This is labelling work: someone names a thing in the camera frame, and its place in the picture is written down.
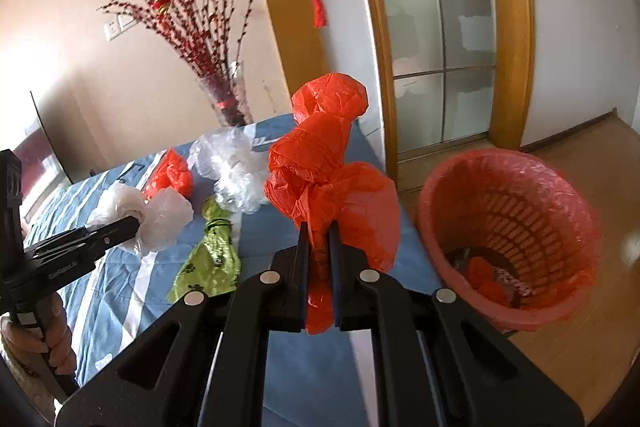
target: bolt head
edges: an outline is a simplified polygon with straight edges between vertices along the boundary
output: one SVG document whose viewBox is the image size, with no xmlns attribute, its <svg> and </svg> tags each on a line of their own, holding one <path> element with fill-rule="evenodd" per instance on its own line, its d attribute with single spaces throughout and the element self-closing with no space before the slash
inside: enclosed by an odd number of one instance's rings
<svg viewBox="0 0 640 427">
<path fill-rule="evenodd" d="M 274 270 L 267 270 L 260 275 L 260 281 L 264 284 L 275 284 L 280 280 L 280 274 Z"/>
<path fill-rule="evenodd" d="M 360 279 L 364 282 L 378 282 L 380 279 L 380 272 L 372 269 L 362 270 L 360 272 Z"/>
<path fill-rule="evenodd" d="M 187 306 L 198 306 L 204 302 L 204 293 L 193 291 L 184 296 L 184 303 Z"/>
<path fill-rule="evenodd" d="M 443 304 L 451 304 L 456 301 L 458 296 L 449 288 L 440 288 L 436 291 L 436 299 Z"/>
</svg>

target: human hand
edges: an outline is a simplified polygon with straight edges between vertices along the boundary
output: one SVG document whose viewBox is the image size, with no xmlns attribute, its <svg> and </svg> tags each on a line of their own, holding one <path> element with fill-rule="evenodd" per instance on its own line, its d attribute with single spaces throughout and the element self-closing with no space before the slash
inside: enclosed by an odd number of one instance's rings
<svg viewBox="0 0 640 427">
<path fill-rule="evenodd" d="M 76 370 L 76 354 L 71 349 L 71 330 L 66 324 L 66 312 L 58 293 L 53 293 L 51 311 L 53 320 L 45 331 L 44 342 L 21 325 L 2 317 L 0 332 L 11 354 L 26 367 L 30 367 L 28 353 L 49 352 L 49 364 L 56 368 L 56 375 L 70 375 Z"/>
</svg>

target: finger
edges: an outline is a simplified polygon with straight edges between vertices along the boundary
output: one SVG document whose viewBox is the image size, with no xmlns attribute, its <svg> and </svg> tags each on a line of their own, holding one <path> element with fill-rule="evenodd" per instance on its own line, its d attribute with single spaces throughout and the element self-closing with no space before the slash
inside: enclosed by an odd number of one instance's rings
<svg viewBox="0 0 640 427">
<path fill-rule="evenodd" d="M 2 317 L 0 321 L 0 331 L 2 331 L 2 336 L 18 349 L 23 349 L 31 353 L 46 353 L 49 350 L 49 347 L 39 341 L 33 333 L 12 323 L 9 317 Z"/>
<path fill-rule="evenodd" d="M 71 351 L 66 359 L 56 368 L 56 375 L 71 375 L 77 368 L 76 354 Z"/>
<path fill-rule="evenodd" d="M 61 365 L 66 359 L 67 355 L 71 352 L 71 330 L 66 328 L 65 334 L 59 343 L 51 349 L 49 353 L 49 365 L 56 367 Z"/>
<path fill-rule="evenodd" d="M 54 317 L 60 315 L 65 309 L 64 304 L 62 303 L 62 298 L 58 295 L 58 292 L 53 292 L 51 295 L 51 312 Z"/>
<path fill-rule="evenodd" d="M 49 324 L 47 331 L 45 331 L 44 336 L 47 341 L 47 346 L 54 347 L 65 334 L 67 329 L 66 325 L 66 312 L 64 309 L 60 312 L 60 315 L 57 317 L 53 317 L 53 320 Z"/>
</svg>

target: plastic basket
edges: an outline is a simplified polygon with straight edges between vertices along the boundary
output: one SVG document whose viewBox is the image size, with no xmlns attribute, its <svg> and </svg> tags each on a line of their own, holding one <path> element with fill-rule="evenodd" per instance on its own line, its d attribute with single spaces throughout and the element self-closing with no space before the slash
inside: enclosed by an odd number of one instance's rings
<svg viewBox="0 0 640 427">
<path fill-rule="evenodd" d="M 417 226 L 444 283 L 494 324 L 533 331 L 586 299 L 599 264 L 597 220 L 556 170 L 523 153 L 484 149 L 441 163 L 422 188 Z M 519 309 L 491 302 L 446 254 L 485 247 L 535 292 Z"/>
</svg>

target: blue striped bedsheet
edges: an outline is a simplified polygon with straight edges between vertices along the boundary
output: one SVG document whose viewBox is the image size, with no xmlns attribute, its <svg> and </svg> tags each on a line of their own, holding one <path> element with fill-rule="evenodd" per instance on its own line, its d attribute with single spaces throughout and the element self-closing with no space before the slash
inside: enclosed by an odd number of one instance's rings
<svg viewBox="0 0 640 427">
<path fill-rule="evenodd" d="M 294 126 L 291 115 L 245 128 L 254 150 L 265 151 Z M 187 156 L 190 144 L 175 148 Z M 84 225 L 101 193 L 121 180 L 142 188 L 164 151 L 111 169 L 52 194 L 44 203 L 26 244 Z M 357 124 L 351 132 L 346 161 L 379 162 Z M 177 271 L 204 233 L 202 202 L 213 183 L 194 172 L 190 201 L 194 220 L 177 244 L 146 257 L 111 248 L 95 270 L 60 290 L 65 303 L 72 346 L 78 354 L 82 385 L 104 367 L 170 304 L 166 301 Z M 234 214 L 234 241 L 242 259 L 241 279 L 268 268 L 275 251 L 295 245 L 298 231 L 270 204 L 251 215 Z M 417 232 L 402 214 L 401 244 L 391 274 L 407 288 L 432 293 L 438 278 Z M 263 423 L 267 427 L 366 426 L 374 422 L 374 393 L 366 333 L 321 335 L 271 333 L 265 379 Z"/>
</svg>

